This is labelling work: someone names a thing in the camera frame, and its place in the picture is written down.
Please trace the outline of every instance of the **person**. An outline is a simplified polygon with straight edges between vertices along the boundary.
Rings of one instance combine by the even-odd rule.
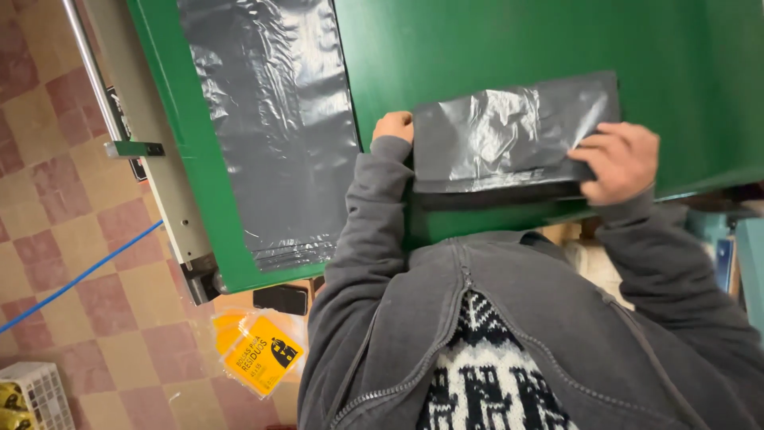
[[[408,112],[377,123],[309,316],[301,429],[698,428],[764,425],[759,332],[699,243],[653,204],[659,137],[600,124],[569,157],[635,311],[533,231],[406,255]]]

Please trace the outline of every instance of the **gray hoodie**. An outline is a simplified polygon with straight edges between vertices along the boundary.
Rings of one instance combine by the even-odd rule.
[[[709,258],[653,206],[652,189],[595,210],[623,278],[621,308],[535,232],[401,249],[408,142],[361,154],[348,223],[309,317],[299,428],[413,428],[461,297],[484,294],[581,429],[764,425],[759,333]]]

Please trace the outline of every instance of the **plastic film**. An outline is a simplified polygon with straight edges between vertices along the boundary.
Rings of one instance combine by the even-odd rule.
[[[418,106],[414,192],[432,209],[578,197],[594,176],[567,151],[619,120],[610,71]]]
[[[178,6],[258,268],[326,261],[359,152],[331,2]]]

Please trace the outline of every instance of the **sleeve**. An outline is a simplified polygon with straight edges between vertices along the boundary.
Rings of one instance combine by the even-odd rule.
[[[594,207],[604,222],[596,236],[623,279],[621,294],[725,373],[761,378],[759,332],[717,287],[701,244],[652,200],[650,187],[627,202]]]
[[[325,287],[308,320],[310,351],[300,384],[298,411],[323,409],[350,366],[390,280],[405,267],[403,191],[413,176],[403,162],[411,144],[394,136],[371,143],[360,154],[345,198],[348,221],[326,265]]]

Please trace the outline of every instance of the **white plastic crate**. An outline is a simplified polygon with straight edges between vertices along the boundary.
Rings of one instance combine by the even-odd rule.
[[[0,382],[21,387],[35,430],[75,430],[55,364],[22,361],[0,370]]]

